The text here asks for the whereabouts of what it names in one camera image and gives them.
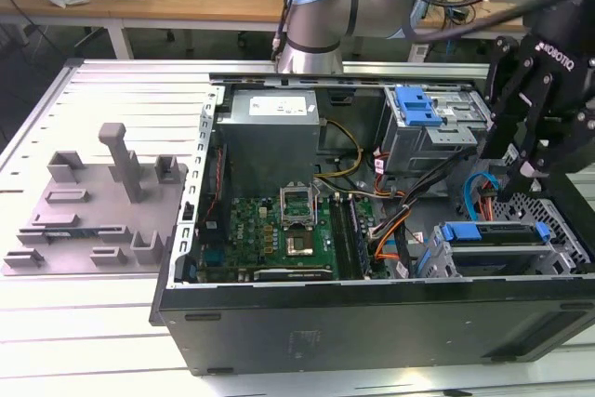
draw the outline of yellow wire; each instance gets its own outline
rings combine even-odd
[[[344,171],[323,172],[321,174],[315,174],[314,176],[318,177],[318,178],[322,178],[322,179],[332,179],[332,178],[336,178],[336,177],[348,176],[349,174],[357,171],[357,169],[362,164],[362,152],[364,150],[362,149],[360,144],[357,142],[357,140],[355,139],[353,134],[351,134],[351,132],[349,130],[347,130],[345,127],[343,127],[342,125],[340,125],[338,122],[336,122],[334,120],[326,120],[326,122],[335,125],[339,129],[341,129],[343,132],[345,132],[345,135],[347,135],[350,138],[350,140],[353,142],[353,144],[357,148],[357,159],[355,160],[355,163],[353,164],[352,167],[345,169]]]

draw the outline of blue cable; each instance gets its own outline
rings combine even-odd
[[[465,181],[465,185],[463,185],[463,198],[465,200],[465,207],[467,208],[467,212],[469,213],[469,218],[471,220],[477,220],[477,213],[475,212],[473,202],[471,201],[471,186],[477,177],[485,177],[486,179],[490,180],[496,190],[500,188],[498,179],[489,172],[485,171],[476,172],[471,177],[469,177],[467,181]]]

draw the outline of motherboard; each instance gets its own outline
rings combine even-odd
[[[364,237],[375,225],[367,198],[284,191],[278,197],[236,197],[229,242],[206,247],[199,276],[206,282],[363,279],[369,271]]]

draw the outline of table leg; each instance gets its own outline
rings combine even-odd
[[[192,38],[192,30],[183,30],[184,32],[184,45],[186,46],[186,51],[191,52],[194,51],[194,39]]]
[[[110,34],[110,39],[112,40],[115,57],[119,60],[133,60],[134,55],[132,54],[132,48],[130,47],[130,41],[128,41],[126,29],[116,25],[108,25],[107,29]]]
[[[27,46],[29,45],[29,38],[25,34],[25,31],[19,23],[7,23],[5,24],[4,28],[7,30],[10,37],[15,40],[17,44],[20,46]]]
[[[430,51],[428,44],[412,44],[407,62],[424,62],[428,51]]]
[[[364,49],[364,39],[361,36],[355,36],[353,38],[353,56],[362,56],[362,50]]]

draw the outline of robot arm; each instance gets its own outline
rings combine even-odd
[[[595,0],[521,2],[490,18],[437,33],[414,32],[411,5],[419,0],[313,0],[291,9],[278,69],[341,73],[343,35],[404,37],[417,42],[455,39],[522,15],[530,31],[520,43],[502,36],[490,65],[485,99],[493,125],[482,158],[501,158],[518,139],[519,158],[499,192],[507,201],[549,172],[576,172],[595,159]]]

